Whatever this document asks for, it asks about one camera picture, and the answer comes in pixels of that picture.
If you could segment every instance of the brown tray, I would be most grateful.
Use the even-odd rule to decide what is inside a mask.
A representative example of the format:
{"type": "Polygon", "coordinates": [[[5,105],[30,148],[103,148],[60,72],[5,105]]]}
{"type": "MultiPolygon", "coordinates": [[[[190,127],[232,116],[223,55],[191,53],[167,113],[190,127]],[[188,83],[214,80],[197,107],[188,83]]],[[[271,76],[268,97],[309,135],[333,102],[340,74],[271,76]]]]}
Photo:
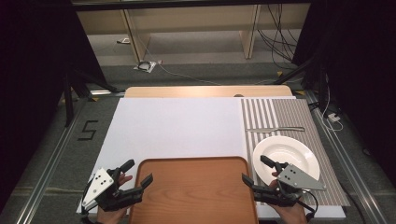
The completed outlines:
{"type": "Polygon", "coordinates": [[[157,159],[140,163],[136,183],[154,181],[131,208],[130,224],[258,223],[251,190],[242,182],[239,157],[157,159]]]}

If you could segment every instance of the floor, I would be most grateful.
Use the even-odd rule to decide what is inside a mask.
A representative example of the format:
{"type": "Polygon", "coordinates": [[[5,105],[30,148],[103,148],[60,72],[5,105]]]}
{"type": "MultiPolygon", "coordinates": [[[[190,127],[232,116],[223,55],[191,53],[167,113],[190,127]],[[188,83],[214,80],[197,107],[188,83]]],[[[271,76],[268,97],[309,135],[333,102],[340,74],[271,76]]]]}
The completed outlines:
{"type": "MultiPolygon", "coordinates": [[[[299,32],[299,30],[291,31],[296,39],[298,39],[299,32]]],[[[266,34],[275,36],[273,31],[267,31],[266,34]]],[[[124,37],[126,36],[89,36],[98,62],[108,72],[106,75],[110,80],[112,76],[115,76],[110,72],[112,67],[127,66],[129,68],[129,66],[136,65],[131,46],[117,44],[117,40],[124,37]]],[[[289,43],[293,43],[293,38],[289,36],[289,33],[285,37],[289,43]]],[[[258,34],[256,34],[253,57],[249,60],[243,55],[237,32],[153,34],[148,52],[145,61],[162,61],[164,65],[173,66],[175,69],[178,66],[192,67],[192,64],[195,64],[194,68],[200,68],[222,64],[270,63],[274,65],[275,62],[278,66],[274,65],[274,70],[271,70],[274,72],[268,78],[276,79],[278,72],[287,73],[289,68],[293,67],[292,64],[286,63],[281,57],[273,54],[258,34]]],[[[188,70],[182,70],[182,72],[184,73],[180,74],[177,71],[177,74],[184,76],[189,74],[188,70]]],[[[299,85],[299,80],[301,77],[295,77],[288,85],[293,90],[300,90],[302,87],[299,85]]],[[[197,82],[204,85],[207,84],[205,81],[205,76],[203,76],[197,82]]],[[[310,91],[306,95],[297,95],[297,97],[305,98],[313,103],[316,95],[310,91]]],[[[97,96],[96,101],[86,102],[79,100],[76,96],[75,108],[79,112],[78,120],[75,121],[72,129],[64,127],[64,103],[60,101],[59,111],[41,147],[32,158],[3,210],[0,223],[78,222],[79,215],[76,214],[78,200],[95,163],[94,155],[99,153],[106,137],[106,130],[119,99],[120,97],[115,95],[97,96]],[[95,139],[94,141],[81,141],[79,139],[83,139],[86,135],[80,130],[83,130],[88,120],[91,121],[91,127],[96,130],[95,139]],[[47,185],[40,188],[40,183],[46,183],[46,181],[47,185]]],[[[329,110],[336,109],[336,104],[329,106],[329,110]]],[[[323,146],[329,149],[327,153],[334,171],[346,192],[350,194],[349,199],[352,205],[346,207],[346,218],[343,220],[313,219],[311,223],[362,223],[360,210],[367,223],[384,223],[384,220],[388,223],[396,223],[396,214],[393,212],[396,206],[396,190],[375,160],[363,153],[364,144],[353,125],[348,122],[347,115],[340,115],[343,130],[339,132],[329,131],[323,126],[321,114],[317,110],[313,111],[312,116],[317,123],[323,146]],[[348,167],[340,160],[345,154],[352,161],[352,166],[348,167]]],[[[334,123],[333,128],[339,129],[340,126],[337,125],[334,123]]]]}

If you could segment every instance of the plug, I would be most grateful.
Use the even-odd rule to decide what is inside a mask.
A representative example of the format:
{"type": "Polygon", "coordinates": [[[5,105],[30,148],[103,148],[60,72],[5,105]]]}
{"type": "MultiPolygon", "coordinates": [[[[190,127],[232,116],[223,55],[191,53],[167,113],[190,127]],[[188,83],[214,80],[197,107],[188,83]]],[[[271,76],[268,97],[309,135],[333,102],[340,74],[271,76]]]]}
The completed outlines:
{"type": "Polygon", "coordinates": [[[340,120],[340,117],[338,117],[338,115],[332,113],[327,117],[332,123],[340,120]]]}

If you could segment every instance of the gray floor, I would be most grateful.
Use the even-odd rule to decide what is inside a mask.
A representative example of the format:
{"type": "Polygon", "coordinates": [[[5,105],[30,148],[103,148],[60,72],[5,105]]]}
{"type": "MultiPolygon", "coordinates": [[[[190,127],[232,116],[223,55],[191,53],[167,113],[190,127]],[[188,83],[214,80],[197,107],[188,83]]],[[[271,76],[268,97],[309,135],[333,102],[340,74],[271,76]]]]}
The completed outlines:
{"type": "MultiPolygon", "coordinates": [[[[299,31],[292,32],[295,37],[299,34],[299,31]]],[[[156,66],[153,72],[148,74],[133,69],[135,62],[131,46],[116,44],[117,40],[124,37],[126,36],[90,36],[92,47],[108,83],[120,89],[129,86],[209,85],[207,81],[223,85],[268,84],[270,80],[277,78],[277,72],[288,71],[273,64],[271,50],[258,36],[253,58],[247,60],[244,58],[237,32],[200,32],[153,34],[148,46],[151,55],[147,55],[145,60],[153,62],[162,60],[163,68],[156,66]]],[[[279,57],[274,59],[283,66],[292,67],[279,57]]],[[[294,90],[299,90],[301,88],[299,79],[300,77],[294,78],[292,82],[288,82],[288,85],[294,90]]],[[[90,89],[100,90],[95,85],[90,85],[90,89]]],[[[59,155],[59,162],[54,168],[46,191],[39,199],[37,208],[33,210],[31,223],[78,223],[79,215],[76,214],[78,199],[91,174],[119,99],[120,97],[117,96],[101,96],[96,101],[86,102],[85,99],[80,99],[75,102],[75,106],[81,106],[82,110],[68,136],[63,153],[59,155]],[[79,141],[79,138],[86,137],[81,130],[88,120],[97,120],[90,124],[90,127],[96,130],[95,136],[91,141],[79,141]]],[[[332,142],[321,130],[321,122],[314,115],[313,118],[339,181],[359,204],[367,223],[375,223],[365,211],[359,193],[351,184],[333,150],[332,142]]],[[[64,103],[60,101],[52,125],[3,210],[0,223],[17,221],[36,183],[46,170],[48,161],[53,157],[54,149],[59,147],[57,144],[64,132],[64,122],[64,103]]],[[[396,214],[393,212],[396,206],[395,188],[389,183],[375,160],[361,152],[364,145],[346,115],[342,115],[341,122],[344,129],[336,133],[337,137],[354,161],[388,222],[396,223],[396,214]]],[[[346,208],[346,219],[313,219],[312,223],[362,222],[358,209],[352,205],[346,208]]]]}

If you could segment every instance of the grey stripes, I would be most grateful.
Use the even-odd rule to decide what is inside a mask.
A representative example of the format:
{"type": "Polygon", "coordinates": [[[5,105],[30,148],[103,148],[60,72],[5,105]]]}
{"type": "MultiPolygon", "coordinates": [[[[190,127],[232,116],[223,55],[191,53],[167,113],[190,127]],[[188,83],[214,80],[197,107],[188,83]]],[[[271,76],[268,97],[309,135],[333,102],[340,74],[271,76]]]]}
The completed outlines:
{"type": "MultiPolygon", "coordinates": [[[[329,158],[320,142],[318,131],[312,120],[306,100],[245,98],[241,99],[241,106],[245,129],[279,126],[305,127],[305,132],[246,132],[247,162],[251,167],[251,176],[256,183],[263,185],[252,167],[251,155],[254,147],[262,139],[269,136],[288,136],[304,143],[313,151],[318,159],[320,167],[319,181],[328,187],[327,191],[312,191],[318,198],[319,204],[349,205],[347,197],[338,183],[329,158]]],[[[314,199],[308,194],[305,194],[304,201],[310,205],[315,205],[314,199]]]]}

